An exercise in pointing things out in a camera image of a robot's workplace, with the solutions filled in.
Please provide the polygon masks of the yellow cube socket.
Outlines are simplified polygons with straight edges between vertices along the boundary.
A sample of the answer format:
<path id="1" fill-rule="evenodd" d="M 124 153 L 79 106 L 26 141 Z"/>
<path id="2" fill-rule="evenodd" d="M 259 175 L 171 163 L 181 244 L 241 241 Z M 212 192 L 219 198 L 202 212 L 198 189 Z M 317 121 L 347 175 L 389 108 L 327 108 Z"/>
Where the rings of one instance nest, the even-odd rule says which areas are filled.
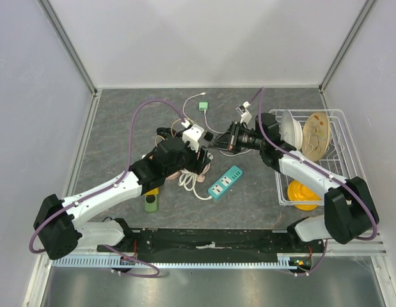
<path id="1" fill-rule="evenodd" d="M 159 194 L 159 188 L 157 187 L 155 189 L 152 189 L 152 190 L 146 192 L 145 196 L 158 195 L 158 194 Z"/>

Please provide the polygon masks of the teal power strip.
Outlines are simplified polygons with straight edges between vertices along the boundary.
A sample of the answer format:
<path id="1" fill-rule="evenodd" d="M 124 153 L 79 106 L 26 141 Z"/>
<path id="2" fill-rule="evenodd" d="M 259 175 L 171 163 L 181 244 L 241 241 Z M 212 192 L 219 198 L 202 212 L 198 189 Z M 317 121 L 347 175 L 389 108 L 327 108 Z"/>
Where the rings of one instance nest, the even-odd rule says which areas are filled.
<path id="1" fill-rule="evenodd" d="M 213 200 L 219 200 L 243 176 L 243 170 L 232 166 L 223 176 L 208 188 L 208 194 Z"/>

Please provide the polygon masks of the green power strip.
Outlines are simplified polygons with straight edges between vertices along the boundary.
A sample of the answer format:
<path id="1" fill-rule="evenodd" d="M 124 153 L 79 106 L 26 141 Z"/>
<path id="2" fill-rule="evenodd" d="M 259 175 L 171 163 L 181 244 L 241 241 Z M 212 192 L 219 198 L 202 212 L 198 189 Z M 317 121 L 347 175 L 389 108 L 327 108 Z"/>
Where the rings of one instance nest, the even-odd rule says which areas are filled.
<path id="1" fill-rule="evenodd" d="M 157 194 L 150 194 L 145 196 L 144 210 L 147 213 L 155 213 L 159 210 Z"/>

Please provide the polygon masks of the light green plug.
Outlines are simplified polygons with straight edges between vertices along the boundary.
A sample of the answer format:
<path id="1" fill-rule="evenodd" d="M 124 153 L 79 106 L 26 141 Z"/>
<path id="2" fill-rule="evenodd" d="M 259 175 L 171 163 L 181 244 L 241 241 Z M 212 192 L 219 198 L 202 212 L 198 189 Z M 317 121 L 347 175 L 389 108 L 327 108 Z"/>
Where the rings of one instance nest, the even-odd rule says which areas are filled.
<path id="1" fill-rule="evenodd" d="M 206 111 L 206 110 L 208 110 L 208 107 L 209 107 L 209 103 L 208 102 L 199 102 L 198 103 L 198 109 L 200 111 Z"/>

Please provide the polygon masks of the pink round socket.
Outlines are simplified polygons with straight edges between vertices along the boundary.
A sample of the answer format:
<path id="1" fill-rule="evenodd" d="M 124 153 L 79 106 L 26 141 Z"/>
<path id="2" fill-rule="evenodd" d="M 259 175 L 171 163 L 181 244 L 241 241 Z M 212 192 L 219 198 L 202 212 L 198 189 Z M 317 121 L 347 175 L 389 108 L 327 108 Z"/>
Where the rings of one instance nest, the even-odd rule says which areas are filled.
<path id="1" fill-rule="evenodd" d="M 175 173 L 173 173 L 172 175 L 168 176 L 166 179 L 167 180 L 174 180 L 176 178 L 178 178 L 182 173 L 180 171 L 177 171 Z"/>

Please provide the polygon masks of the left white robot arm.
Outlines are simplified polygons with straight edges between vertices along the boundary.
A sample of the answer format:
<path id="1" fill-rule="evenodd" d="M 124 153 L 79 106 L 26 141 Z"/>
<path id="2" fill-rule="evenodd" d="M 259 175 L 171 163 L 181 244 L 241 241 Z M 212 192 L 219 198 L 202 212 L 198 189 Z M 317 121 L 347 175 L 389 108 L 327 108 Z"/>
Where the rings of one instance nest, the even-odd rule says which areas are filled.
<path id="1" fill-rule="evenodd" d="M 39 239 L 51 260 L 67 256 L 78 247 L 110 245 L 128 251 L 133 236 L 116 221 L 106 226 L 90 220 L 115 205 L 164 185 L 172 174 L 188 170 L 201 174 L 211 162 L 207 147 L 195 150 L 178 138 L 161 141 L 125 171 L 90 190 L 59 199 L 44 198 L 33 223 L 32 239 Z"/>

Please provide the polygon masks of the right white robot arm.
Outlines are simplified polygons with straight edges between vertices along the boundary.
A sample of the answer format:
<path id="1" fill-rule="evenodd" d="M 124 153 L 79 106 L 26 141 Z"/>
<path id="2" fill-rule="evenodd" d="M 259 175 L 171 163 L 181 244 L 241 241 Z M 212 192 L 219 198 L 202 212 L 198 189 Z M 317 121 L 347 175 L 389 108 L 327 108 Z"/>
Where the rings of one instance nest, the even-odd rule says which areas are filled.
<path id="1" fill-rule="evenodd" d="M 283 121 L 277 121 L 275 115 L 261 113 L 255 118 L 255 128 L 232 122 L 210 145 L 231 154 L 257 150 L 266 166 L 299 181 L 324 202 L 322 215 L 306 217 L 287 228 L 285 241 L 290 250 L 302 251 L 317 239 L 334 239 L 340 244 L 374 239 L 379 216 L 366 181 L 330 173 L 307 159 L 283 128 Z"/>

